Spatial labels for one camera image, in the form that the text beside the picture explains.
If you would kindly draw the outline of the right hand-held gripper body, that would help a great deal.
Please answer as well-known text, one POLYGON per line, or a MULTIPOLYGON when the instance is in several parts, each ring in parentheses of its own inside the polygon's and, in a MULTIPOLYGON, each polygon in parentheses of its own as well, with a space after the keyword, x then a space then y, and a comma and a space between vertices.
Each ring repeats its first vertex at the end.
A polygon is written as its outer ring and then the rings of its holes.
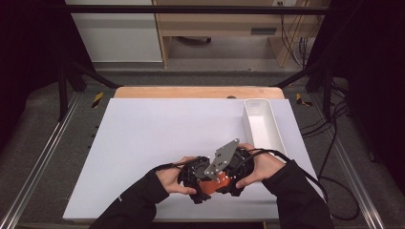
POLYGON ((204 170, 218 187, 227 186, 253 172, 253 158, 248 151, 238 147, 239 143, 240 140, 235 138, 217 149, 213 161, 204 170))

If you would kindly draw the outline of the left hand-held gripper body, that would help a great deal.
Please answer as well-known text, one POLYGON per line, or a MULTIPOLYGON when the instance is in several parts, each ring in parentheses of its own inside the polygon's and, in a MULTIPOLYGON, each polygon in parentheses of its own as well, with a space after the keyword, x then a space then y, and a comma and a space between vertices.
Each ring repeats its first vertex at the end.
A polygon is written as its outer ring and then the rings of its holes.
POLYGON ((194 159, 179 163, 177 167, 181 171, 178 175, 178 183, 195 188, 200 181, 210 181, 211 178, 205 173, 209 165, 210 159, 206 156, 197 156, 194 159))

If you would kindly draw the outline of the aluminium floor rail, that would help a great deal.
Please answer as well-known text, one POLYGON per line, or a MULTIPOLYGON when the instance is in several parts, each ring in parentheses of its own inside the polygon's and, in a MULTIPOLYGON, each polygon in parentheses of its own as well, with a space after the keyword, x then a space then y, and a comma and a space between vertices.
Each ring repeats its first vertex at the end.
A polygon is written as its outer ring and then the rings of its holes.
MULTIPOLYGON (((322 114, 322 99, 319 94, 311 94, 310 98, 314 103, 314 107, 322 118, 327 120, 322 114)), ((360 175, 354 168, 352 161, 345 150, 337 132, 337 119, 344 112, 348 110, 348 106, 344 100, 337 102, 334 106, 330 107, 331 121, 330 127, 326 130, 327 136, 330 139, 330 146, 328 153, 335 152, 339 165, 346 181, 349 184, 352 196, 357 201, 357 206, 364 220, 366 221, 369 229, 386 229, 381 216, 376 210, 369 192, 364 185, 360 175)))
POLYGON ((38 160, 35 162, 30 174, 28 175, 24 185, 19 191, 17 197, 12 203, 11 207, 0 221, 0 229, 14 229, 24 212, 37 183, 41 179, 50 159, 57 148, 61 137, 76 110, 77 103, 81 98, 81 93, 73 93, 72 98, 68 104, 67 113, 55 125, 51 136, 49 137, 45 147, 41 151, 38 160))

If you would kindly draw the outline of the light wooden desk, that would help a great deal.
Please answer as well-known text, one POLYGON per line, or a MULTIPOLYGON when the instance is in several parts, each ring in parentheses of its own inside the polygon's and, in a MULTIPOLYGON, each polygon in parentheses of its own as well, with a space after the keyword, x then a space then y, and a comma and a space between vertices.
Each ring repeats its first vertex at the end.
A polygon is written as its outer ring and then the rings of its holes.
MULTIPOLYGON (((327 7, 330 0, 151 0, 155 6, 327 7)), ((156 15, 163 60, 169 58, 173 37, 262 36, 280 67, 293 56, 301 37, 314 38, 322 15, 189 14, 156 15)))

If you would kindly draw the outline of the person's right hand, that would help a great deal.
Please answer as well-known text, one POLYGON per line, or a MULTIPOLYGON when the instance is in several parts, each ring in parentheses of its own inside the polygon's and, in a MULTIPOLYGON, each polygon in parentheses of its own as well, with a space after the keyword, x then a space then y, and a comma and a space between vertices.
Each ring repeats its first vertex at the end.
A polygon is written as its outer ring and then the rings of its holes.
POLYGON ((247 150, 252 156, 254 161, 253 172, 236 183, 238 189, 244 188, 254 182, 260 182, 264 179, 270 178, 281 170, 285 164, 267 152, 255 149, 253 145, 248 143, 241 143, 240 148, 247 150))

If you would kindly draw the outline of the white cabinet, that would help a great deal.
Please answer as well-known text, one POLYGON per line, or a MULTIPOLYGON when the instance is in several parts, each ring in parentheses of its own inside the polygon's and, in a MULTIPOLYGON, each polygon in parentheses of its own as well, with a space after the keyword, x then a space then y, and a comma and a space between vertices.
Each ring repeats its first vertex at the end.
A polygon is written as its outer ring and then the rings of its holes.
POLYGON ((162 61, 153 13, 73 13, 72 17, 93 62, 162 61))

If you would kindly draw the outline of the white table mat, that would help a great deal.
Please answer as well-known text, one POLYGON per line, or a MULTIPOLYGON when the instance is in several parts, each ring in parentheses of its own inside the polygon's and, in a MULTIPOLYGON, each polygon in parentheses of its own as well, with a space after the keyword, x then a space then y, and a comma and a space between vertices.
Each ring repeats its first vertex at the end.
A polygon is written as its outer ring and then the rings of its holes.
MULTIPOLYGON (((246 99, 110 100, 64 219, 92 220, 149 170, 184 156, 213 157, 238 138, 246 142, 246 99)), ((285 155, 314 172, 290 103, 268 99, 285 155)))

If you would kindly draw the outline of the white plastic bin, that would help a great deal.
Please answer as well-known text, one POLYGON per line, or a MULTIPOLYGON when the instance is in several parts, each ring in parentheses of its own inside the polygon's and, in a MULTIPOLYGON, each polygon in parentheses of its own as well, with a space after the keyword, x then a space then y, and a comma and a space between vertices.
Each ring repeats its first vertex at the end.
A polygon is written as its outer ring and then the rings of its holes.
POLYGON ((256 148, 286 153, 274 113, 267 99, 247 99, 243 123, 247 143, 256 148))

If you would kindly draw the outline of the black metal stand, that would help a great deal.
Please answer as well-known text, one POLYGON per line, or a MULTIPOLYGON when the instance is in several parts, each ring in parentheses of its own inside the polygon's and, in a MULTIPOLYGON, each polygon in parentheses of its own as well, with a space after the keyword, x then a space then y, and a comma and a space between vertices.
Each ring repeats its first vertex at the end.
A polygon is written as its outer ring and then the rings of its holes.
POLYGON ((70 83, 75 92, 84 92, 87 84, 82 78, 83 75, 90 76, 95 81, 109 87, 117 89, 119 85, 109 79, 99 75, 95 70, 84 67, 77 62, 66 62, 62 64, 57 71, 58 91, 59 91, 59 118, 61 121, 68 113, 68 94, 67 83, 70 83))
POLYGON ((312 64, 311 66, 305 67, 299 73, 275 84, 276 88, 283 89, 286 86, 292 84, 293 82, 307 76, 309 78, 306 90, 308 93, 317 93, 320 88, 323 89, 323 99, 322 99, 322 114, 327 119, 331 121, 331 82, 332 77, 330 73, 330 68, 324 66, 323 64, 312 64))

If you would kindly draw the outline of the black horizontal frame bar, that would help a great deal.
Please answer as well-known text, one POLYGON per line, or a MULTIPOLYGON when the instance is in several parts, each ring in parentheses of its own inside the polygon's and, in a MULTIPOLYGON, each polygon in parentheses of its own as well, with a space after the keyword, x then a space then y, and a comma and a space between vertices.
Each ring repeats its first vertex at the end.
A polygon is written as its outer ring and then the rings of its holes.
POLYGON ((196 14, 291 14, 326 15, 329 7, 240 7, 240 6, 124 6, 124 5, 66 5, 71 13, 196 13, 196 14))

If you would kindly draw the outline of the person's left hand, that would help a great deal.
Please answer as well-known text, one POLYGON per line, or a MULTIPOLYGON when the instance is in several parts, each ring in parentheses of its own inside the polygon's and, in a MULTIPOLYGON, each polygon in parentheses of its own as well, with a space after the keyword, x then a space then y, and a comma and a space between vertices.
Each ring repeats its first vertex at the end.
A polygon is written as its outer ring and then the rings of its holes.
POLYGON ((170 168, 158 170, 156 175, 168 194, 193 195, 196 190, 191 187, 184 187, 178 183, 178 176, 185 162, 195 159, 194 156, 184 156, 180 161, 175 162, 170 168))

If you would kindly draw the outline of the wooden table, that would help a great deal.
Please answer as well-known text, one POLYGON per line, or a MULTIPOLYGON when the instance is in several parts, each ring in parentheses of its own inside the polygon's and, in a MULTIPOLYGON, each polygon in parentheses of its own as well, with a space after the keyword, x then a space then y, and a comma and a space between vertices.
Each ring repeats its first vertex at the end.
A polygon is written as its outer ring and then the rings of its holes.
POLYGON ((270 98, 284 99, 277 87, 193 87, 193 86, 136 86, 120 87, 114 98, 270 98))

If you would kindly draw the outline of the black curtain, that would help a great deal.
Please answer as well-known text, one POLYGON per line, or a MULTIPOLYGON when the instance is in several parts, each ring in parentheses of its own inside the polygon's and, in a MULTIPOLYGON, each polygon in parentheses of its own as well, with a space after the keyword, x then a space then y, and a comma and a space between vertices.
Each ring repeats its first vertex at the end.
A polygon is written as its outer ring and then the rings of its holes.
POLYGON ((41 20, 75 62, 89 70, 94 67, 73 17, 41 9, 65 4, 65 0, 0 0, 0 151, 11 139, 30 93, 57 81, 55 48, 45 40, 41 20))
POLYGON ((340 28, 331 55, 334 77, 349 82, 349 101, 372 151, 405 194, 405 0, 330 0, 310 59, 340 28))

